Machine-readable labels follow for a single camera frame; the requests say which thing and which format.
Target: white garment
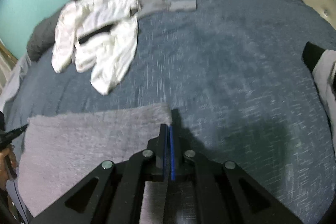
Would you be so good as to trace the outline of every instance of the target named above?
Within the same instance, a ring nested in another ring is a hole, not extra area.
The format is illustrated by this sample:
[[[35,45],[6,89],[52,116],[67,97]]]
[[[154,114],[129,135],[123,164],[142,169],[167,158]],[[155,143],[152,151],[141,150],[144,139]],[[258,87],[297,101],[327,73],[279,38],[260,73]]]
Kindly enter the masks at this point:
[[[69,2],[61,11],[55,29],[52,66],[62,72],[71,62],[76,47],[78,72],[94,66],[92,86],[102,95],[116,87],[126,74],[137,48],[137,0],[79,0]],[[110,32],[99,33],[84,44],[78,39],[114,23]]]

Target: human hand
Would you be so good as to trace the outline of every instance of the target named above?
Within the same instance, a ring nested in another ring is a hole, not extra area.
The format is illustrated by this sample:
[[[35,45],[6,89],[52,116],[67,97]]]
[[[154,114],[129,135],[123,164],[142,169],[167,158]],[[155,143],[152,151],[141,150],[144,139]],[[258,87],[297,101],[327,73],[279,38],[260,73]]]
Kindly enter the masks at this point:
[[[7,180],[9,180],[8,173],[6,171],[5,167],[5,157],[9,156],[10,162],[12,164],[12,167],[16,168],[16,157],[13,153],[13,147],[9,146],[6,149],[0,151],[0,188],[5,191],[6,190],[6,183]]]

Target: gray towel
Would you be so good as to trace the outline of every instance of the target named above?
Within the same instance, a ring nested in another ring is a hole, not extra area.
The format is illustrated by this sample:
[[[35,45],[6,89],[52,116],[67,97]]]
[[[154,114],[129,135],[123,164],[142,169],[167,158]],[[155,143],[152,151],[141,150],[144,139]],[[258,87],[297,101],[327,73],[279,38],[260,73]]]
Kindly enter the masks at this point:
[[[36,216],[104,160],[128,160],[171,124],[165,103],[97,113],[29,119],[20,161],[19,193]],[[141,223],[160,223],[166,185],[146,183]]]

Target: mattress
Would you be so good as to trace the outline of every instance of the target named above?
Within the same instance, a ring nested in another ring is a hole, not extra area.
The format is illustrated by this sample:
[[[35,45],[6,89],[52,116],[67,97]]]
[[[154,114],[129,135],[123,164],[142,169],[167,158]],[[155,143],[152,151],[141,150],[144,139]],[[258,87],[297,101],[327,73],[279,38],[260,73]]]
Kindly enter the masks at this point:
[[[334,198],[336,165],[301,54],[307,41],[333,49],[336,31],[302,0],[196,1],[194,12],[139,20],[135,59],[108,96],[91,86],[90,70],[54,73],[46,51],[5,105],[7,130],[35,115],[167,102],[195,151],[236,161],[305,224],[317,223]],[[23,141],[14,142],[18,159]],[[181,204],[176,222],[196,223],[192,204]]]

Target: screw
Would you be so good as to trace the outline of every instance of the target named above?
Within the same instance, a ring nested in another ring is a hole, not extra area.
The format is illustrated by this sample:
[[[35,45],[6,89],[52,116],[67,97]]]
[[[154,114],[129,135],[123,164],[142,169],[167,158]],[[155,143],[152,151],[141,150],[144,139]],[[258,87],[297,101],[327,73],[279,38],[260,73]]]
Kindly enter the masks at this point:
[[[101,163],[101,167],[103,167],[104,169],[109,169],[113,166],[113,162],[110,161],[110,160],[104,160],[102,163]]]
[[[233,170],[236,167],[236,164],[233,161],[228,160],[226,163],[224,163],[224,166],[226,169]]]
[[[186,152],[184,152],[184,154],[188,157],[188,158],[193,158],[195,157],[196,153],[194,150],[187,150]]]
[[[153,156],[153,151],[152,151],[152,150],[149,150],[149,149],[146,149],[146,150],[142,151],[142,155],[143,155],[145,158],[149,158],[149,157]]]

